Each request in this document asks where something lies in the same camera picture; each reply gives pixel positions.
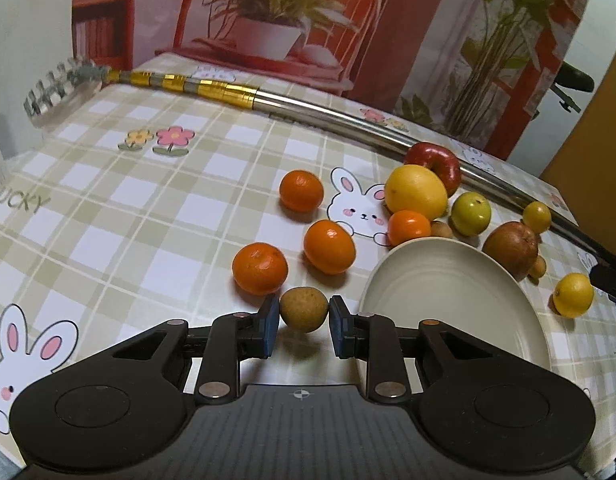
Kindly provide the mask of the small yellow lemon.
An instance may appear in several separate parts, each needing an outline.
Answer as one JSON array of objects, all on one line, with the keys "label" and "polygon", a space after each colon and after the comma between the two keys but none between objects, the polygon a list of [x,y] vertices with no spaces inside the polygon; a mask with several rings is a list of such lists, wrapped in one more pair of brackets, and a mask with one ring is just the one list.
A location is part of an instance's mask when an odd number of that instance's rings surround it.
[{"label": "small yellow lemon", "polygon": [[578,318],[591,307],[594,290],[586,274],[569,273],[556,284],[552,299],[555,310],[566,318]]}]

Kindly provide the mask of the small brown longan behind apple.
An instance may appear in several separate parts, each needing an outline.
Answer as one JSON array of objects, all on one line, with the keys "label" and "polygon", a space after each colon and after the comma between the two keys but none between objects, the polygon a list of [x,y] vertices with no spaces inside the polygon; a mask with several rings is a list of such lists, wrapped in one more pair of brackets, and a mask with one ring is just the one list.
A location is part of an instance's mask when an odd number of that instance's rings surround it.
[{"label": "small brown longan behind apple", "polygon": [[541,256],[538,256],[535,263],[528,271],[528,276],[535,281],[539,281],[547,272],[547,263]]}]

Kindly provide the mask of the telescopic metal pole with rake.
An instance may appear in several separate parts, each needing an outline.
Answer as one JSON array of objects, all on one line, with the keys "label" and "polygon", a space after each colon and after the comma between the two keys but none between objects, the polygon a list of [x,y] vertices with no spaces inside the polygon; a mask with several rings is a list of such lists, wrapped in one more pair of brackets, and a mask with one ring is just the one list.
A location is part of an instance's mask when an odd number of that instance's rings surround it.
[{"label": "telescopic metal pole with rake", "polygon": [[[35,88],[27,93],[23,104],[24,110],[38,128],[50,122],[54,115],[58,115],[61,107],[67,106],[77,96],[82,96],[84,90],[81,87],[95,91],[100,84],[104,86],[126,84],[136,88],[195,96],[243,110],[256,110],[291,122],[337,133],[371,148],[382,148],[397,155],[406,154],[408,148],[419,142],[410,134],[380,126],[376,122],[367,122],[345,112],[330,110],[320,104],[282,96],[248,84],[146,70],[113,70],[110,66],[95,65],[90,60],[76,60],[76,58],[69,58],[67,64],[67,68],[64,63],[58,64],[55,70],[50,70],[44,78],[37,81]],[[523,210],[528,204],[538,200],[470,162],[460,160],[460,166],[463,182],[503,205]],[[591,252],[608,266],[616,266],[616,255],[556,211],[552,212],[551,228],[566,240]]]}]

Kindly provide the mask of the black exercise bike seat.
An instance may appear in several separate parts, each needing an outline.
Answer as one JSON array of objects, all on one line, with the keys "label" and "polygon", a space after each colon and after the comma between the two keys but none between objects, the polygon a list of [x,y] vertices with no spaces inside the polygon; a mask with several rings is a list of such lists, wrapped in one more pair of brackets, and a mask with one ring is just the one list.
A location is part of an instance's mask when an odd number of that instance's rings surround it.
[{"label": "black exercise bike seat", "polygon": [[581,107],[569,96],[565,89],[576,90],[585,93],[592,93],[596,84],[593,78],[578,70],[573,65],[563,62],[556,73],[550,90],[560,99],[560,105],[566,112],[581,113]]}]

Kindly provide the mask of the checked bunny tablecloth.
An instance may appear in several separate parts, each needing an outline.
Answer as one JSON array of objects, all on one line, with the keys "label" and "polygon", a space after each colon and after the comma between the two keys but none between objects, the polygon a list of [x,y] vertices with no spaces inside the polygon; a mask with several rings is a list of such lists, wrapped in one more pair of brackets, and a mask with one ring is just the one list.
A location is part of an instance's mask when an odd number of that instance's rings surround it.
[{"label": "checked bunny tablecloth", "polygon": [[[222,70],[162,54],[142,70],[245,82],[373,120],[412,138],[450,148],[460,158],[512,183],[574,220],[560,193],[512,165],[397,117],[273,78]],[[264,242],[283,252],[290,274],[283,290],[314,286],[341,294],[357,310],[366,280],[386,254],[372,231],[354,228],[357,258],[343,275],[324,276],[304,260],[310,217],[292,217],[279,203],[291,170],[320,178],[325,198],[317,219],[339,193],[331,172],[351,177],[348,196],[377,193],[400,162],[374,148],[219,104],[137,89],[108,87],[46,136],[0,186],[0,322],[15,348],[0,349],[0,451],[22,463],[8,431],[18,388],[58,367],[91,356],[170,318],[205,325],[220,314],[257,308],[232,278],[243,246]],[[541,235],[548,272],[521,282],[546,337],[553,370],[593,400],[598,422],[582,466],[614,469],[616,457],[616,307],[596,291],[591,309],[569,320],[551,312],[554,285],[596,263],[555,232]],[[300,336],[280,330],[271,359],[246,361],[243,382],[358,382],[356,364],[341,361],[328,328]]]}]

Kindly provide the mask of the large yellow lemon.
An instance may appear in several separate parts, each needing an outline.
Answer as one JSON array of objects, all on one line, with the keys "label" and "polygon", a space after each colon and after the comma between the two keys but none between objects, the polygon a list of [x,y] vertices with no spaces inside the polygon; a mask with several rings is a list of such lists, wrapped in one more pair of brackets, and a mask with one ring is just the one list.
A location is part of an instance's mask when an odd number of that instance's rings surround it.
[{"label": "large yellow lemon", "polygon": [[447,191],[433,171],[419,165],[402,165],[392,171],[384,185],[385,203],[390,212],[411,210],[430,221],[444,215]]}]

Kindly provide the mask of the beige round plate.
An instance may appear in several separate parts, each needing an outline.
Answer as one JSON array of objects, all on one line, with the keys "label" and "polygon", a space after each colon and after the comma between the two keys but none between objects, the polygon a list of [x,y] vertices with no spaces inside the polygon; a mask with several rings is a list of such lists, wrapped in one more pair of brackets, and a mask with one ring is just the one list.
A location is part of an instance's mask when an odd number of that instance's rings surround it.
[{"label": "beige round plate", "polygon": [[358,312],[410,328],[436,318],[551,367],[546,337],[520,285],[494,259],[457,240],[419,238],[392,249],[372,271]]}]

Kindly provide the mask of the printed room backdrop poster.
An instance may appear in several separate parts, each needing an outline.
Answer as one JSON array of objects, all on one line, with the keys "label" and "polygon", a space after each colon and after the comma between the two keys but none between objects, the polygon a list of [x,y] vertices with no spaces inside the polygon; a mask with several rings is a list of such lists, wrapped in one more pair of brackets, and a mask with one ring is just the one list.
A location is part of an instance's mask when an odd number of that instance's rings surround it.
[{"label": "printed room backdrop poster", "polygon": [[507,158],[588,0],[72,0],[76,54],[131,68],[172,53],[285,79]]}]

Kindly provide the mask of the small yellow-orange kumquat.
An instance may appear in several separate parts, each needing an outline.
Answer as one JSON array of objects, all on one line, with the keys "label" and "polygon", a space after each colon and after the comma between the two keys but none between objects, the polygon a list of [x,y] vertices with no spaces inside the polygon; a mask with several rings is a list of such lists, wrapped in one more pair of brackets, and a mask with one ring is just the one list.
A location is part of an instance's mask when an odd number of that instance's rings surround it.
[{"label": "small yellow-orange kumquat", "polygon": [[541,234],[550,229],[552,214],[550,208],[538,200],[528,204],[523,211],[522,221],[532,232]]}]

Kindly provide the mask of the small brown longan by plate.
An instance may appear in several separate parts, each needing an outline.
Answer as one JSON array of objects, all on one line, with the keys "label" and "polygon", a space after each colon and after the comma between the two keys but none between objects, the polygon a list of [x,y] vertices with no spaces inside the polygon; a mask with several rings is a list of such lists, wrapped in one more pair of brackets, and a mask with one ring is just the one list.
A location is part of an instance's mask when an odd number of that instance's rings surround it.
[{"label": "small brown longan by plate", "polygon": [[430,235],[436,237],[453,238],[453,232],[449,224],[443,221],[433,221],[430,224]]}]

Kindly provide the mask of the small orange tangerine by lemon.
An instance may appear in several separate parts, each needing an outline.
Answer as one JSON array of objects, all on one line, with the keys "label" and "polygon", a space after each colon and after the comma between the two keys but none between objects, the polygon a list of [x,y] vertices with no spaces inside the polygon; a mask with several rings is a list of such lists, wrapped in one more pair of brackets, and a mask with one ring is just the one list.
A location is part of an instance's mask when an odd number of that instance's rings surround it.
[{"label": "small orange tangerine by lemon", "polygon": [[387,238],[393,247],[409,240],[428,237],[431,232],[430,220],[416,211],[400,210],[394,212],[388,220]]}]

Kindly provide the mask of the green round fruit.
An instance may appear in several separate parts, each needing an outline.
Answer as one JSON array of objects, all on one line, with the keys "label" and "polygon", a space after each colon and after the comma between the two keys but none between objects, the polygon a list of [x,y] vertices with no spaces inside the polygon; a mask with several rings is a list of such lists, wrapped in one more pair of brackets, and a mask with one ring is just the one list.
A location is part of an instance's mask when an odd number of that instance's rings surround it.
[{"label": "green round fruit", "polygon": [[476,236],[490,225],[491,206],[479,193],[462,193],[452,204],[450,219],[463,236]]}]

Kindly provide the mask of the red apple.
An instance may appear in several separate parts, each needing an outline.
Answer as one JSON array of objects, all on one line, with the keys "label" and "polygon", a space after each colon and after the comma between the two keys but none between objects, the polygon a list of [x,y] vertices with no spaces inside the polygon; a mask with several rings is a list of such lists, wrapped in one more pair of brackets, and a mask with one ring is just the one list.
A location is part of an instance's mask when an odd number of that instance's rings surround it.
[{"label": "red apple", "polygon": [[453,196],[462,182],[459,159],[448,148],[430,142],[418,142],[408,149],[404,162],[429,169],[442,181],[447,195]]}]

